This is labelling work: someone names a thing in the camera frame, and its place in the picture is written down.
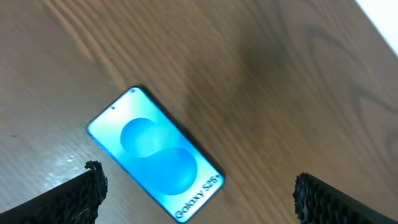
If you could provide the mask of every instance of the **phone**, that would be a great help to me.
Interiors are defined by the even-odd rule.
[[[87,131],[179,223],[224,184],[222,171],[143,86],[123,93]]]

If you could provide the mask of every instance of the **smartphone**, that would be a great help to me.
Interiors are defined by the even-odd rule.
[[[89,135],[166,212],[187,222],[224,184],[203,149],[143,86],[123,93]]]

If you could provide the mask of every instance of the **table top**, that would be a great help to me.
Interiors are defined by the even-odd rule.
[[[97,223],[174,223],[89,138],[143,84],[226,172],[192,223],[298,223],[308,172],[398,219],[398,61],[354,1],[3,0],[0,212],[103,163]]]

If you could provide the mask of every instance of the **brown table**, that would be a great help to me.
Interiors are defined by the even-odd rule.
[[[350,0],[3,0],[0,212],[103,163],[97,223],[173,223],[86,134],[145,84],[226,171],[192,223],[298,223],[309,172],[398,219],[398,60]]]

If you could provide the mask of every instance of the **wooden table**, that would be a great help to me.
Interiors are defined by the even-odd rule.
[[[97,223],[174,223],[86,134],[141,83],[226,171],[191,223],[298,223],[309,172],[398,219],[398,60],[352,0],[2,0],[0,212],[103,163]]]

